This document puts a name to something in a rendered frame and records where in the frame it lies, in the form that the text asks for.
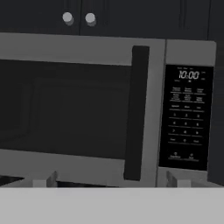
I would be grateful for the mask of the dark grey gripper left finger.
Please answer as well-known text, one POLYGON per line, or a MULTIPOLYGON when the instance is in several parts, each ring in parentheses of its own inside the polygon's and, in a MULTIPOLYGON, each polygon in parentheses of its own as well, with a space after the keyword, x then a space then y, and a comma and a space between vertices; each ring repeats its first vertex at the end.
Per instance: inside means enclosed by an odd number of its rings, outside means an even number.
POLYGON ((24 178, 22 187, 47 188, 57 186, 58 173, 56 171, 36 172, 24 178))

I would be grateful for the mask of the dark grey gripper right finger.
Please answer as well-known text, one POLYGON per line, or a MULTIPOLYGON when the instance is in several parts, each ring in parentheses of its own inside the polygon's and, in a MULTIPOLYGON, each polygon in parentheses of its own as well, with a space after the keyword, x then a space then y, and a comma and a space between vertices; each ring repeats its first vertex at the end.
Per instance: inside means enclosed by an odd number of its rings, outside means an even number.
POLYGON ((166 173, 167 187, 177 187, 177 188, 204 188, 204 187, 214 187, 214 184, 195 181, 190 179, 179 179, 176 178, 170 171, 166 173))

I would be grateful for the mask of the grey microwave oven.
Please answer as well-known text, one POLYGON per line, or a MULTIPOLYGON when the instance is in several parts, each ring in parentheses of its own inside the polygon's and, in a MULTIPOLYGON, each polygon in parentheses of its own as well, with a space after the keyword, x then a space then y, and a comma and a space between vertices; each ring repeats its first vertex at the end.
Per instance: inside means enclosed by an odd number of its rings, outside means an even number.
POLYGON ((163 168, 203 171, 207 167, 216 44, 162 40, 165 56, 157 176, 163 168))

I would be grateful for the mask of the grey microwave door, dark window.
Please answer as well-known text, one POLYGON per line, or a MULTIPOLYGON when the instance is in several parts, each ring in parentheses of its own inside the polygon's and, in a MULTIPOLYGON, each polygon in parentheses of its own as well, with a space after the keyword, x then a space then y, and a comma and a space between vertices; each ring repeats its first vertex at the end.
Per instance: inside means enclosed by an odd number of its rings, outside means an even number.
POLYGON ((0 33, 0 175, 153 187, 162 39, 0 33), (133 46, 150 48, 141 179, 123 177, 133 46))

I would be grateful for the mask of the dark cupboard door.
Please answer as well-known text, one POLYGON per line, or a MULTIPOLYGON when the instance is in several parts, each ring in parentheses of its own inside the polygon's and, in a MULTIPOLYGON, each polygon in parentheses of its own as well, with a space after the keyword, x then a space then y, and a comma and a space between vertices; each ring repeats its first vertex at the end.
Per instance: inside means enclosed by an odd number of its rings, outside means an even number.
POLYGON ((211 0, 82 0, 88 36, 206 40, 211 0), (85 16, 94 13, 96 25, 85 16))
POLYGON ((78 35, 81 0, 0 0, 0 32, 78 35), (73 24, 62 15, 70 12, 73 24))

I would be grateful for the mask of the dark tall cupboard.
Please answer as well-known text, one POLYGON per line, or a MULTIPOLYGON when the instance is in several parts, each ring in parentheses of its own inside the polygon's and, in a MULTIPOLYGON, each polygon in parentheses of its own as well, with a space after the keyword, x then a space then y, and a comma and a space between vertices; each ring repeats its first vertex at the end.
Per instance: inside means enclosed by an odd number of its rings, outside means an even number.
POLYGON ((211 0, 208 37, 217 50, 207 178, 224 186, 224 0, 211 0))

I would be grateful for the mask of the round grey cupboard knob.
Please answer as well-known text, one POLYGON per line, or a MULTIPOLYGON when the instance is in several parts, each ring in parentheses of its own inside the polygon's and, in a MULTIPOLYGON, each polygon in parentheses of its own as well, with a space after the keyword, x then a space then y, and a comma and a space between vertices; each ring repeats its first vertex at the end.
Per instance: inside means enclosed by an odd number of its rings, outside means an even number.
POLYGON ((94 13, 88 13, 85 16, 85 20, 88 26, 95 26, 96 25, 96 17, 94 13))
POLYGON ((72 25, 74 23, 74 17, 70 12, 65 12, 62 15, 62 19, 67 25, 72 25))

